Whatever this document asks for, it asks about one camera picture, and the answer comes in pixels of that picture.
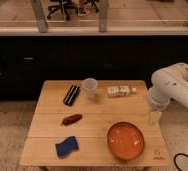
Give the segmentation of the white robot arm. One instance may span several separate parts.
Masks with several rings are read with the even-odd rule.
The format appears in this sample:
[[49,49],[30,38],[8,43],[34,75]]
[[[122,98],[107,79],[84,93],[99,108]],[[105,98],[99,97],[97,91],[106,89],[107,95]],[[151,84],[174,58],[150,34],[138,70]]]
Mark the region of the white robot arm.
[[152,74],[151,82],[146,97],[149,125],[158,124],[172,99],[188,109],[188,64],[181,62],[158,69]]

